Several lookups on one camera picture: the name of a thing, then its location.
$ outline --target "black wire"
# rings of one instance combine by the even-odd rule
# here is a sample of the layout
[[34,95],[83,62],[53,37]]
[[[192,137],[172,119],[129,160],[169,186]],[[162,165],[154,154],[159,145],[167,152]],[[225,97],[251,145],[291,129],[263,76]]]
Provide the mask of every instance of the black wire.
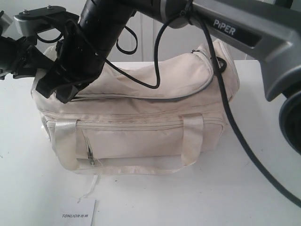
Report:
[[83,33],[83,31],[81,30],[81,28],[79,27],[79,25],[77,24],[77,22],[75,22],[72,19],[67,20],[66,22],[71,21],[73,24],[75,24],[77,30],[79,31],[81,37],[85,40],[85,42],[89,45],[89,47],[97,54],[99,55],[110,67],[112,67],[113,69],[115,69],[116,71],[118,71],[119,73],[121,73],[122,75],[128,77],[130,80],[143,85],[147,88],[150,89],[157,89],[160,86],[161,83],[161,78],[160,78],[160,73],[159,73],[159,64],[158,64],[158,49],[159,49],[159,43],[160,43],[160,39],[162,37],[162,34],[164,32],[164,30],[176,19],[180,18],[180,15],[176,15],[172,18],[170,18],[168,21],[166,21],[163,26],[161,27],[157,38],[156,38],[156,42],[155,42],[155,47],[154,47],[154,65],[155,65],[155,72],[156,72],[156,78],[157,78],[157,83],[155,86],[152,86],[150,84],[147,84],[143,81],[140,81],[134,77],[132,77],[131,75],[127,74],[126,72],[124,72],[123,70],[119,69],[118,67],[116,67],[114,64],[112,64],[107,58],[105,58],[104,56],[102,56],[102,54],[93,46],[93,44],[88,40],[88,38],[85,36],[85,34]]
[[55,43],[55,42],[59,41],[59,40],[62,38],[63,33],[60,33],[60,35],[59,35],[56,39],[53,39],[53,40],[45,40],[45,39],[41,38],[41,37],[38,35],[38,33],[35,33],[34,36],[35,36],[38,40],[40,40],[41,42],[51,44],[51,43]]
[[130,34],[135,38],[135,40],[136,40],[136,47],[135,47],[135,49],[132,50],[132,51],[124,50],[124,49],[122,49],[122,48],[119,46],[119,44],[118,44],[119,39],[117,39],[116,47],[117,47],[117,49],[118,49],[121,53],[123,53],[123,54],[133,55],[133,54],[137,51],[137,49],[138,49],[138,38],[137,38],[137,35],[135,34],[135,32],[134,32],[133,30],[131,30],[129,27],[125,26],[125,29],[126,29],[128,32],[130,32]]
[[242,147],[244,148],[246,154],[249,156],[249,158],[251,159],[251,161],[254,163],[254,165],[259,169],[259,171],[265,176],[265,178],[282,194],[284,195],[284,197],[286,197],[288,200],[290,200],[291,202],[293,202],[294,204],[296,204],[297,206],[299,206],[301,208],[301,200],[296,197],[295,195],[293,195],[291,192],[289,192],[285,187],[282,186],[282,184],[280,184],[274,177],[273,175],[271,175],[271,173],[263,166],[263,164],[258,160],[258,158],[256,157],[256,155],[254,154],[254,152],[251,150],[250,146],[248,145],[247,141],[245,140],[244,136],[242,135],[241,131],[239,130],[239,127],[237,126],[235,119],[232,115],[229,103],[228,103],[228,98],[227,98],[227,93],[226,93],[226,89],[225,89],[225,85],[224,85],[224,81],[222,78],[222,74],[219,70],[219,66],[218,66],[218,62],[216,59],[216,54],[214,51],[214,47],[213,47],[213,43],[212,43],[212,39],[210,36],[210,33],[208,31],[208,28],[203,20],[203,18],[200,15],[197,14],[193,14],[193,18],[201,25],[208,45],[209,45],[209,50],[210,50],[210,54],[212,57],[212,63],[213,63],[213,68],[214,68],[214,73],[217,77],[218,83],[219,83],[219,87],[220,87],[220,91],[221,91],[221,96],[222,96],[222,103],[226,112],[226,115],[228,117],[229,123],[235,133],[235,135],[237,136],[239,142],[241,143]]

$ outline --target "white table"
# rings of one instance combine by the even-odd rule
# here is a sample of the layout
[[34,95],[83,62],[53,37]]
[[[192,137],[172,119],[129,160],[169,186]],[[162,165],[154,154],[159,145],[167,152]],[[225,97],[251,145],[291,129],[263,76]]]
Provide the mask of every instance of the white table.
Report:
[[[120,67],[150,63],[116,63]],[[241,87],[231,108],[262,163],[301,197],[301,156],[282,137],[278,97],[264,98],[257,61],[236,61]],[[79,198],[93,176],[62,168],[41,132],[31,100],[32,79],[0,82],[0,224],[51,225],[64,197]],[[95,226],[299,226],[301,209],[284,198],[250,162],[229,128],[216,150],[170,176],[103,176]]]

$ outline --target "white bag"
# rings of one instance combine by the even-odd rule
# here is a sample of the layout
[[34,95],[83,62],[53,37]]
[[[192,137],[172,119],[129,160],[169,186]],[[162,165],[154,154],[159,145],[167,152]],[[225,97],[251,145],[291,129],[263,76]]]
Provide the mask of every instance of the white bag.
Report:
[[[239,87],[233,59],[224,42],[214,48],[227,63],[222,75],[231,99]],[[55,60],[55,48],[45,55]],[[38,71],[32,97],[63,167],[80,174],[168,174],[214,149],[226,121],[207,45],[160,62],[159,69],[161,85],[149,89],[105,64],[66,104],[35,90],[45,74]],[[154,66],[124,71],[156,83]]]

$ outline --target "tag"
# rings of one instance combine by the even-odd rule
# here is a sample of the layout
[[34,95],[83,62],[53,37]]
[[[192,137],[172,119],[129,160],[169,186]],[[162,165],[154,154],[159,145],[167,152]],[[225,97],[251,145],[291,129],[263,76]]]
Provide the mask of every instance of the tag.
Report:
[[53,226],[91,226],[95,199],[69,199],[60,203]]

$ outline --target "bag handle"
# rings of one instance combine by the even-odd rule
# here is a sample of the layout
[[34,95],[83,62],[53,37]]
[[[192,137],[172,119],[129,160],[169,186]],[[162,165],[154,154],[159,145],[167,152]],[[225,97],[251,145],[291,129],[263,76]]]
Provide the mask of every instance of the bag handle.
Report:
[[204,122],[201,114],[185,115],[183,118],[182,166],[176,169],[161,169],[150,166],[92,166],[89,161],[84,164],[76,158],[76,119],[59,119],[55,124],[55,149],[61,165],[78,174],[121,175],[151,174],[164,175],[178,172],[194,164],[201,152]]

